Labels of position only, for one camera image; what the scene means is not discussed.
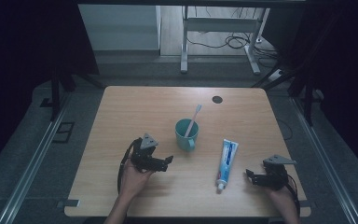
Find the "white wall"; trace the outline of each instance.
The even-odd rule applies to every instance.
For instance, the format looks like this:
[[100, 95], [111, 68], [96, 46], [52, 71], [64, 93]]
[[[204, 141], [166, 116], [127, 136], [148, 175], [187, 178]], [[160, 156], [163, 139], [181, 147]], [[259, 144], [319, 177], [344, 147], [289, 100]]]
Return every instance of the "white wall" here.
[[93, 50], [159, 49], [160, 6], [78, 6]]

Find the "wooden table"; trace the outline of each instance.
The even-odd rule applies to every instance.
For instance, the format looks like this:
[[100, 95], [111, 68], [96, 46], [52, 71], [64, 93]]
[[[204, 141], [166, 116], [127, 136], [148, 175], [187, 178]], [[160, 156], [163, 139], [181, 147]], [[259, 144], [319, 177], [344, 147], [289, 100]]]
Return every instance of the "wooden table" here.
[[[223, 98], [221, 104], [214, 96]], [[196, 150], [176, 145], [174, 125], [202, 109]], [[152, 175], [132, 203], [129, 217], [276, 217], [279, 213], [265, 192], [252, 185], [245, 169], [264, 172], [262, 160], [279, 154], [290, 158], [282, 134], [261, 89], [187, 87], [108, 87], [94, 120], [69, 199], [67, 216], [106, 217], [117, 197], [117, 172], [130, 143], [149, 133], [159, 144], [153, 157], [173, 155], [167, 172]], [[223, 139], [239, 143], [226, 189], [216, 193], [215, 179]], [[295, 167], [299, 200], [306, 196]], [[302, 216], [310, 208], [302, 208]]]

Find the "teal cup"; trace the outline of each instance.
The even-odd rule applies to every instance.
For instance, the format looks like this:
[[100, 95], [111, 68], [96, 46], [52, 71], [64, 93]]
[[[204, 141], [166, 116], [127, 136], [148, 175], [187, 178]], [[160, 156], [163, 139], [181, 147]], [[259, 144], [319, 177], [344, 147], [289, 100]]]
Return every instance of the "teal cup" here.
[[196, 148], [196, 140], [199, 135], [199, 125], [194, 121], [188, 137], [185, 137], [191, 119], [181, 119], [175, 125], [176, 142], [184, 151], [193, 151]]

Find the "toothpaste cap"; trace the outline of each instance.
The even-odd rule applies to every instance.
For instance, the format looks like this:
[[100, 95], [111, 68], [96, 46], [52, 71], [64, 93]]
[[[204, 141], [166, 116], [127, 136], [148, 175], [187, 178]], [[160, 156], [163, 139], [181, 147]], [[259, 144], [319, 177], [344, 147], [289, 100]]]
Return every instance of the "toothpaste cap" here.
[[225, 185], [224, 184], [219, 184], [219, 185], [217, 185], [217, 189], [218, 190], [223, 190], [225, 188]]

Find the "person's left hand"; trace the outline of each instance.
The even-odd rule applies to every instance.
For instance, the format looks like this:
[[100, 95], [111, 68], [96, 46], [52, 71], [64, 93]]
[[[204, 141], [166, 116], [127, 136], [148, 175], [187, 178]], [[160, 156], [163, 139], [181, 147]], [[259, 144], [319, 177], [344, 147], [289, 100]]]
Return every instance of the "person's left hand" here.
[[124, 164], [124, 172], [121, 178], [121, 188], [119, 195], [133, 199], [146, 186], [150, 176], [155, 171], [139, 172], [131, 160], [127, 160]]

